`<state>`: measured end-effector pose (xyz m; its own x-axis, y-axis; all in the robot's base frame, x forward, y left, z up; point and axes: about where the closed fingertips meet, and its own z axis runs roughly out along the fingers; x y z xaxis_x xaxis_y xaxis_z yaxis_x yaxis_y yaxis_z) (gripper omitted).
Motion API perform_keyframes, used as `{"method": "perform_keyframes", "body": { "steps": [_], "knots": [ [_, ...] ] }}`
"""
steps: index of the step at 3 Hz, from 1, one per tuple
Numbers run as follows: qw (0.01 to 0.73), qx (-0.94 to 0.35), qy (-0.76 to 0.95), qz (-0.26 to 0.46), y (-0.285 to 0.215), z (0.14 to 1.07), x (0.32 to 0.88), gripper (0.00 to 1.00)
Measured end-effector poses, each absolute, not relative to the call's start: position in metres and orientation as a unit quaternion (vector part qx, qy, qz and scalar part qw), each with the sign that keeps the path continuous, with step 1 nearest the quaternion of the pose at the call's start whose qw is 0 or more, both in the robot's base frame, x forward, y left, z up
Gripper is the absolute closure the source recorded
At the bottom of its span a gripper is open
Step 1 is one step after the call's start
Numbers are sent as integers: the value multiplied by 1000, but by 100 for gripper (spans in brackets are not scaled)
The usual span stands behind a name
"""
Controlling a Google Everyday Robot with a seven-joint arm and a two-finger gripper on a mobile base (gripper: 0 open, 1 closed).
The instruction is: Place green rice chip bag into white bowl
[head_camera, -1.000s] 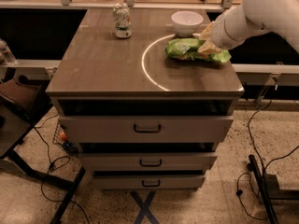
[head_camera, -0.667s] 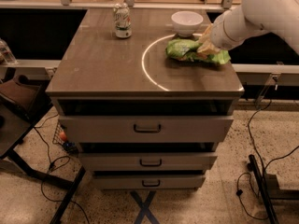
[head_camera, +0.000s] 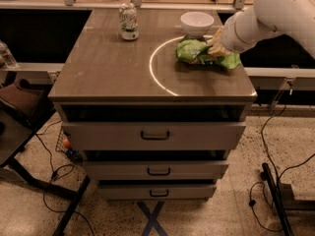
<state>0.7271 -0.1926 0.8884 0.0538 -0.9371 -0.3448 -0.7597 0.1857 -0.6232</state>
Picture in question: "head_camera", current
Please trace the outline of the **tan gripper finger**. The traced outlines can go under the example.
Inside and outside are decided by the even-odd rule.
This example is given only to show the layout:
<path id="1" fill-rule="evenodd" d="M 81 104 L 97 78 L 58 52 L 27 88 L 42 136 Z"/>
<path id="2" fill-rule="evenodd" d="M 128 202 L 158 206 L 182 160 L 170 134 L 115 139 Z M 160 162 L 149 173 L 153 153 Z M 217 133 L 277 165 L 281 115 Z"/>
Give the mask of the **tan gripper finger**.
<path id="1" fill-rule="evenodd" d="M 211 39 L 207 41 L 207 43 L 211 46 L 214 46 L 216 43 L 221 42 L 222 30 L 223 30 L 223 27 L 219 27 L 216 33 L 212 36 Z"/>
<path id="2" fill-rule="evenodd" d="M 227 50 L 222 45 L 219 46 L 211 46 L 208 49 L 208 54 L 216 57 L 229 56 L 232 54 L 231 51 Z"/>

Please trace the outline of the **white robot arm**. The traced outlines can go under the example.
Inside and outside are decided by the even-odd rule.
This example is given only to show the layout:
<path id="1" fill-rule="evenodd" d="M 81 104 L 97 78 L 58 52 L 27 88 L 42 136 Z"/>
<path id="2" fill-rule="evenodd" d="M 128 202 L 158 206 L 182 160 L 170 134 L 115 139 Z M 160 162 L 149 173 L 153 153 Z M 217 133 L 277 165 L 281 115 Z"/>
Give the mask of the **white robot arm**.
<path id="1" fill-rule="evenodd" d="M 243 53 L 259 41 L 286 34 L 315 57 L 315 0 L 254 0 L 227 19 L 210 40 L 208 53 Z"/>

